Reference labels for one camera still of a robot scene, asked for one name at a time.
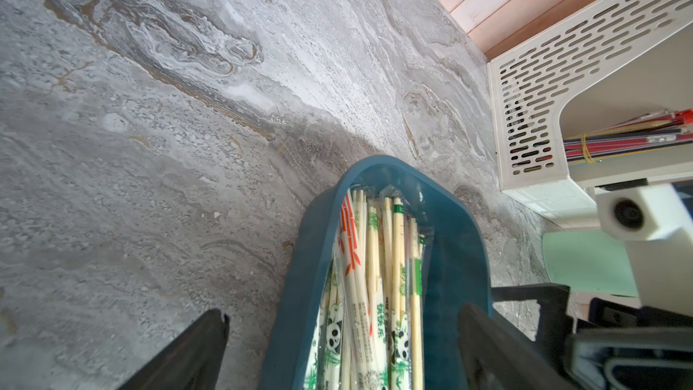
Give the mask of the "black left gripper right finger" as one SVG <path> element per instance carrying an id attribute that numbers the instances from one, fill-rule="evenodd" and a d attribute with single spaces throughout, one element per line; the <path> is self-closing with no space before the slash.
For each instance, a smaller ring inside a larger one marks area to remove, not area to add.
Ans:
<path id="1" fill-rule="evenodd" d="M 474 304 L 458 314 L 458 348 L 469 389 L 574 388 Z"/>

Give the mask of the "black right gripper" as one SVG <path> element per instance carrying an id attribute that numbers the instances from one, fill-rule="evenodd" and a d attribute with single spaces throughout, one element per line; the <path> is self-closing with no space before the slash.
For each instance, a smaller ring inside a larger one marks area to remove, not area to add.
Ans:
<path id="1" fill-rule="evenodd" d="M 633 308 L 602 299 L 588 319 L 568 316 L 570 287 L 556 283 L 496 287 L 495 303 L 535 301 L 534 338 L 501 315 L 494 318 L 532 354 L 583 389 L 690 389 L 692 319 L 651 306 Z"/>

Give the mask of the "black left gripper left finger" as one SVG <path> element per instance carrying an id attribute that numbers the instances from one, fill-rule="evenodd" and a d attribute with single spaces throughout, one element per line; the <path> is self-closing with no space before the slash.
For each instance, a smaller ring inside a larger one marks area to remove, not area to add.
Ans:
<path id="1" fill-rule="evenodd" d="M 218 309 L 200 315 L 122 389 L 214 389 L 229 336 L 229 317 Z"/>

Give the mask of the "teal plastic storage tray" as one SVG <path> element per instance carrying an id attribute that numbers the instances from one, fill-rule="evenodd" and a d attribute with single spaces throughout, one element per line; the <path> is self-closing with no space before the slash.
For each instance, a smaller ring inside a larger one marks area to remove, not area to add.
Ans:
<path id="1" fill-rule="evenodd" d="M 425 386 L 467 388 L 458 349 L 458 313 L 466 303 L 477 305 L 486 314 L 494 310 L 481 232 L 473 215 L 452 193 L 387 155 L 370 156 L 352 165 L 303 214 L 263 360 L 260 388 L 302 387 L 341 202 L 354 185 L 377 191 L 395 186 L 420 224 L 432 229 L 433 242 L 427 246 L 422 263 Z"/>

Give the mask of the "green printed chopsticks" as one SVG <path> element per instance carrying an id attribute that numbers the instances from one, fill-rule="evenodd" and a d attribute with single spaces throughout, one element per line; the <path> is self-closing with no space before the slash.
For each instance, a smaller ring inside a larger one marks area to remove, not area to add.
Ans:
<path id="1" fill-rule="evenodd" d="M 404 204 L 393 199 L 393 389 L 410 389 Z"/>

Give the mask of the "red printed chopsticks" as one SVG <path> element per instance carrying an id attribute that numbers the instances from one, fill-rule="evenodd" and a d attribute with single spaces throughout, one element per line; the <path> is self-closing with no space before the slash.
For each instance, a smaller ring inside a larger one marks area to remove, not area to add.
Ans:
<path id="1" fill-rule="evenodd" d="M 378 389 L 379 372 L 371 335 L 370 307 L 366 288 L 364 247 L 359 234 L 351 192 L 347 191 L 340 210 L 340 247 L 346 289 L 346 313 L 351 320 L 353 359 L 358 389 Z"/>

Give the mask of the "panda printed wrapped chopsticks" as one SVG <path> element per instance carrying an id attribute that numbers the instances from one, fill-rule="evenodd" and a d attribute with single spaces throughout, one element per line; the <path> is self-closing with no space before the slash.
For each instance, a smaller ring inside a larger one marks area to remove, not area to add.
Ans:
<path id="1" fill-rule="evenodd" d="M 319 304 L 303 389 L 339 389 L 341 387 L 343 317 L 341 288 L 334 274 L 334 263 L 331 263 Z"/>

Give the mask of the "mint green pen cup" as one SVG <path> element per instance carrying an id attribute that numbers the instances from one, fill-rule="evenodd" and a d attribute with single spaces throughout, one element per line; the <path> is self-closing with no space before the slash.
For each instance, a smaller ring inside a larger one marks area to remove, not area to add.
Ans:
<path id="1" fill-rule="evenodd" d="M 542 236 L 541 245 L 552 283 L 579 292 L 638 295 L 626 247 L 603 231 L 549 232 Z"/>

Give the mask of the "white file organizer rack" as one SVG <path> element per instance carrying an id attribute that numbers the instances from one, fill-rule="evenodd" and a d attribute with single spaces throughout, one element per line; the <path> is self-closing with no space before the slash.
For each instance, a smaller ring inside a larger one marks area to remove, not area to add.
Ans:
<path id="1" fill-rule="evenodd" d="M 561 112 L 692 22 L 692 0 L 597 0 L 487 66 L 500 189 L 565 229 L 598 223 L 570 178 Z"/>

